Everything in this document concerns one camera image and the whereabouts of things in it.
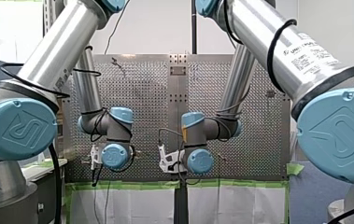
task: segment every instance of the blue cap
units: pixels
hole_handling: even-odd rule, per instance
[[[354,89],[329,91],[298,118],[304,154],[321,171],[354,184]]]
[[[219,0],[196,0],[197,12],[204,17],[208,17],[211,15],[218,1]]]
[[[214,165],[214,158],[208,150],[195,149],[188,157],[188,167],[195,174],[208,173]]]
[[[79,130],[81,133],[85,133],[86,131],[84,131],[84,129],[83,129],[83,126],[82,126],[82,124],[81,124],[81,122],[82,122],[81,120],[82,120],[81,116],[78,117],[78,130]]]
[[[182,115],[182,126],[189,128],[202,120],[204,120],[204,114],[202,112],[186,113]]]
[[[235,132],[232,137],[237,137],[238,135],[243,132],[243,124],[241,123],[241,120],[237,121],[237,128],[235,129]]]
[[[0,103],[0,161],[26,160],[44,151],[57,134],[54,112],[28,98]]]
[[[104,166],[111,169],[121,169],[128,158],[127,150],[119,144],[110,144],[102,152]]]
[[[121,122],[132,124],[133,123],[133,110],[126,107],[112,107],[110,108],[110,115],[120,120]]]
[[[120,12],[126,4],[125,0],[102,0],[102,2],[107,7],[107,9],[113,13]]]

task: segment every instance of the logo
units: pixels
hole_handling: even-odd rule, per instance
[[[337,110],[313,127],[309,134],[338,165],[354,161],[354,113],[349,108]]]
[[[45,120],[22,111],[8,125],[3,138],[23,147],[34,148],[48,126]]]

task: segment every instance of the perforated metal panel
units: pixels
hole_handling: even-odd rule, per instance
[[[215,115],[231,59],[232,56],[189,57],[190,111]],[[273,86],[267,72],[258,65],[242,107],[243,133],[227,143],[208,141],[216,166],[205,177],[283,179],[288,157],[289,104],[285,95]]]
[[[113,63],[112,58],[117,60],[118,65]],[[94,61],[96,69],[102,73],[98,83],[103,106],[126,106],[134,111],[132,145],[143,152],[126,172],[111,174],[109,170],[103,169],[101,178],[169,180],[169,175],[159,168],[157,148],[158,129],[167,127],[168,55],[95,56]],[[90,137],[81,133],[76,125],[80,111],[73,83],[73,80],[69,82],[72,94],[68,122],[72,123],[71,150],[75,153],[74,159],[68,163],[66,177],[68,182],[91,181],[90,166],[80,162],[90,154],[92,143]]]
[[[94,60],[97,70],[103,74],[98,78],[103,106],[127,106],[133,109],[135,123],[132,144],[144,152],[125,173],[111,174],[104,169],[101,178],[170,180],[171,176],[164,174],[158,166],[157,148],[158,129],[168,126],[170,116],[176,110],[169,107],[172,104],[168,104],[170,100],[176,100],[175,96],[169,97],[169,93],[175,89],[171,85],[180,85],[168,79],[170,64],[173,63],[169,55],[95,56]],[[231,60],[232,55],[187,56],[187,63],[184,64],[188,66],[188,78],[181,78],[186,80],[186,86],[189,87],[188,102],[183,103],[178,98],[182,102],[176,105],[178,113],[183,113],[181,110],[186,110],[188,104],[190,111],[203,111],[207,116],[213,116],[219,106]],[[77,96],[73,80],[68,83],[71,99],[69,102],[64,101],[64,130],[67,131],[64,133],[64,144],[70,162],[66,178],[68,182],[91,181],[90,167],[81,164],[81,161],[89,155],[92,143],[87,134],[78,131],[76,123],[80,112]],[[203,178],[280,180],[285,176],[289,152],[290,104],[279,92],[274,98],[266,96],[268,91],[276,89],[262,68],[257,69],[251,85],[250,94],[244,102],[243,134],[228,143],[208,142],[217,165]]]

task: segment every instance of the white wall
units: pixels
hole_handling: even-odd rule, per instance
[[[111,39],[112,54],[167,54],[191,51],[191,0],[131,0]],[[91,44],[104,54],[120,13],[97,31]]]
[[[108,54],[168,54],[191,52],[191,0],[131,0],[111,39]],[[297,0],[277,0],[286,18],[297,18]],[[97,31],[91,44],[94,53],[104,54],[109,35],[120,14]],[[197,52],[233,54],[228,36],[218,25],[197,17]]]
[[[0,1],[0,60],[25,63],[43,35],[41,2]]]
[[[299,0],[299,28],[341,62],[354,64],[354,0]]]

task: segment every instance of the wire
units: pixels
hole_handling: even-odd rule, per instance
[[[182,148],[183,148],[183,141],[182,141],[182,143],[180,144],[180,147],[178,148],[178,153],[177,153],[177,159],[178,159],[178,160],[179,160],[179,158],[180,158],[180,151],[181,151]],[[179,168],[179,165],[180,165],[180,164],[182,164],[181,161],[179,161],[179,162],[177,163],[177,174],[178,174],[178,176],[179,176],[179,180],[182,181],[184,184],[186,184],[186,185],[196,185],[196,184],[198,184],[198,183],[202,180],[203,175],[200,175],[200,178],[199,178],[196,182],[194,182],[194,183],[189,183],[185,178],[183,178],[183,176],[182,176],[182,174],[181,174],[181,172],[180,172],[180,168]]]
[[[92,142],[96,142],[98,141],[102,135],[99,133],[98,131],[98,125],[101,123],[102,119],[104,118],[104,116],[109,112],[108,109],[106,107],[103,107],[102,108],[104,110],[104,112],[101,114],[101,116],[97,117],[97,119],[95,120],[95,123],[94,123],[94,127],[92,129],[92,132],[90,133],[90,141]],[[122,129],[124,129],[124,131],[126,131],[129,135],[130,135],[130,138],[133,137],[133,133],[131,132],[130,129],[128,129],[126,126],[124,126],[120,121],[118,121],[117,119],[113,118],[113,116],[110,116],[115,122],[117,122],[121,127]],[[99,134],[99,136],[95,139],[92,139],[96,134]]]
[[[229,111],[233,108],[240,106],[243,103],[243,101],[247,98],[247,96],[249,95],[249,91],[250,91],[250,85],[248,87],[247,93],[235,105],[229,106],[229,107],[221,109],[221,110],[216,110],[215,112],[217,113],[217,116],[222,117],[224,119],[231,119],[231,118],[225,118],[225,117],[226,116],[239,116],[239,115],[241,115],[242,112],[238,112],[238,113],[222,113],[222,112],[226,112],[226,111]]]
[[[110,39],[112,38],[112,36],[116,33],[116,30],[118,29],[118,26],[119,26],[119,22],[121,20],[121,17],[123,16],[124,12],[126,11],[126,8],[128,6],[128,4],[130,3],[131,0],[127,1],[126,2],[126,5],[124,6],[124,9],[123,11],[121,12],[119,18],[118,18],[118,21],[116,21],[116,25],[115,25],[115,29],[113,29],[113,32],[112,34],[109,36],[109,38],[107,39],[107,45],[106,45],[106,49],[105,49],[105,52],[104,54],[107,53],[107,50],[109,49],[109,45],[110,45]]]
[[[91,74],[94,74],[95,77],[100,77],[102,75],[100,72],[97,72],[97,71],[83,70],[83,69],[78,69],[78,68],[74,68],[73,70],[75,72],[91,73]]]
[[[227,36],[229,37],[230,43],[232,43],[233,48],[235,48],[235,43],[233,42],[232,38],[230,37],[229,33],[227,33]]]
[[[278,84],[276,81],[276,76],[273,71],[273,58],[275,54],[275,49],[276,49],[276,42],[278,39],[281,37],[282,32],[287,29],[291,25],[297,25],[297,21],[292,19],[288,20],[282,25],[275,33],[275,36],[273,37],[273,40],[270,44],[269,51],[267,52],[267,73],[269,74],[270,79],[272,80],[273,85],[281,92],[284,92],[281,88],[281,86]]]
[[[2,64],[0,65],[0,69],[1,69],[1,71],[2,71],[3,73],[5,73],[6,75],[8,75],[9,77],[15,78],[15,79],[17,79],[19,82],[21,82],[22,84],[27,85],[27,86],[29,86],[29,87],[34,87],[34,88],[37,88],[37,89],[42,90],[42,91],[50,92],[50,93],[53,93],[53,94],[55,94],[55,95],[58,95],[58,96],[60,96],[60,97],[62,97],[62,98],[70,97],[70,95],[68,95],[68,94],[66,94],[66,93],[63,93],[63,92],[60,92],[60,91],[52,91],[52,90],[46,89],[46,88],[44,88],[44,87],[41,87],[41,86],[39,86],[39,85],[36,85],[36,84],[34,84],[34,83],[32,83],[32,82],[29,82],[29,81],[27,81],[27,80],[25,80],[25,79],[23,79],[23,78],[18,77],[16,74],[12,74],[10,71],[8,71],[8,70],[6,69],[6,67],[22,67],[22,66],[24,66],[23,63],[2,63]]]
[[[95,219],[97,220],[97,223],[98,224],[101,224],[100,222],[100,218],[98,217],[98,214],[97,214],[97,190],[95,189],[94,190],[94,214],[95,214]]]
[[[92,132],[90,133],[90,141],[91,142],[96,142],[98,141],[102,135],[99,133],[98,131],[98,125],[101,123],[101,120],[104,118],[106,112],[107,112],[107,109],[106,108],[103,108],[103,113],[101,114],[101,116],[98,116],[97,119],[95,120],[95,123],[94,123],[94,127],[92,129]],[[95,139],[92,139],[96,134],[98,134],[99,136]]]
[[[101,175],[101,172],[102,172],[103,167],[104,167],[104,165],[101,164],[100,170],[99,170],[98,173],[97,173],[97,177],[96,177],[95,179],[94,179],[94,178],[92,179],[92,186],[93,186],[93,187],[96,187],[96,186],[97,186],[98,180],[100,179],[100,175]]]
[[[227,4],[227,1],[228,0],[223,0],[223,14],[225,16],[225,23],[226,23],[226,30],[227,30],[227,33],[229,35],[229,37],[234,40],[237,44],[240,44],[240,45],[244,45],[243,42],[241,42],[241,40],[239,40],[237,37],[234,36],[234,33],[232,31],[232,28],[230,27],[230,24],[229,24],[229,16],[227,14],[227,9],[229,8],[228,4]]]
[[[352,215],[354,215],[354,209],[332,219],[330,222],[328,222],[328,224],[339,224],[339,221],[345,219],[346,217],[351,217]]]
[[[62,181],[61,181],[61,172],[60,164],[58,163],[57,152],[55,151],[54,145],[51,143],[49,145],[49,151],[51,159],[54,165],[54,174],[55,174],[55,218],[54,224],[61,224],[61,207],[62,205]]]
[[[110,180],[107,183],[107,190],[106,190],[106,202],[105,202],[105,208],[104,208],[104,224],[107,224],[107,216],[106,216],[106,210],[107,210],[107,203],[109,202],[109,189],[110,189]]]
[[[218,131],[218,137],[217,137],[218,141],[220,141],[220,142],[227,142],[227,141],[229,141],[230,138],[233,137],[233,136],[232,136],[232,131],[230,131],[229,127],[228,127],[225,123],[223,123],[222,121],[220,121],[218,118],[214,118],[214,117],[205,117],[205,118],[206,118],[206,119],[212,119],[212,120],[214,120],[215,122],[217,122],[219,128],[220,128],[220,125],[221,125],[224,129],[226,129],[226,131],[227,131],[229,137],[226,138],[226,139],[220,139],[220,138],[219,138],[219,133],[220,133],[220,131]]]
[[[160,128],[160,129],[159,129],[159,136],[158,136],[159,144],[162,142],[162,140],[161,140],[161,133],[162,133],[162,131],[169,132],[169,133],[174,133],[174,134],[176,134],[176,135],[178,135],[178,136],[183,136],[182,133],[176,132],[176,131],[174,131],[174,130],[167,129],[167,128]]]

